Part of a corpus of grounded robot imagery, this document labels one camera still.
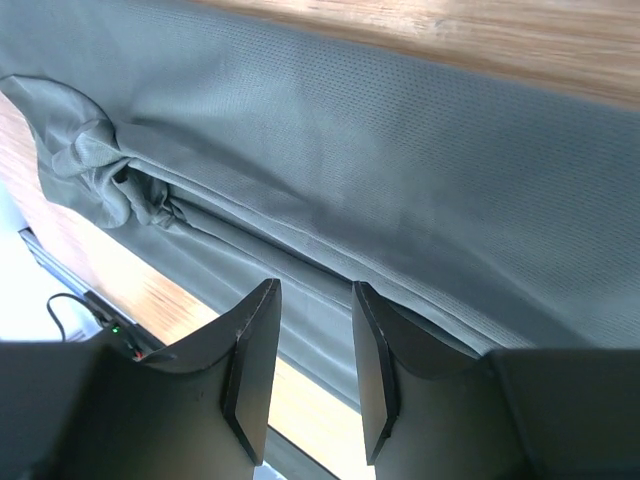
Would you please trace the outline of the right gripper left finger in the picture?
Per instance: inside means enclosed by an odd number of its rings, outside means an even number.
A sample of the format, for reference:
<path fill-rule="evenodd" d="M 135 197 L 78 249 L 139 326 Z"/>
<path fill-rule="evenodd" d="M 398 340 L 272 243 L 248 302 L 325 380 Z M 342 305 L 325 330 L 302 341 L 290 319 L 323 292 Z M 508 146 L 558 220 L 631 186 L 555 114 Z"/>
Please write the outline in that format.
<path fill-rule="evenodd" d="M 1 346 L 5 479 L 250 479 L 264 459 L 281 285 L 135 359 L 106 332 Z"/>

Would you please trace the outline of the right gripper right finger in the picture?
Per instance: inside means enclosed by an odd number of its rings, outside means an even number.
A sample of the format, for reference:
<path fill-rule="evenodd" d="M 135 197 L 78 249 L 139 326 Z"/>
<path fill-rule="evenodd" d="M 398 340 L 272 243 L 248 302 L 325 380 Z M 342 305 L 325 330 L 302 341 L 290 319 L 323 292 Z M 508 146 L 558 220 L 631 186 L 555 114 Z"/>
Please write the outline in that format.
<path fill-rule="evenodd" d="M 380 479 L 635 479 L 639 354 L 498 349 L 475 358 L 353 286 L 366 460 Z"/>

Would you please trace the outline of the grey t shirt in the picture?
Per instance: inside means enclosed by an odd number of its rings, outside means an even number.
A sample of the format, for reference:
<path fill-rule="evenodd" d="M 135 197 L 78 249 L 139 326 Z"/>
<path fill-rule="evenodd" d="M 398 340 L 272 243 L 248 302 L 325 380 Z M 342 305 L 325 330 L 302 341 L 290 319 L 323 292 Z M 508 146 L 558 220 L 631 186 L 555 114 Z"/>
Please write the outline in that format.
<path fill-rule="evenodd" d="M 5 1 L 51 204 L 359 405 L 351 284 L 442 338 L 639 343 L 635 1 Z"/>

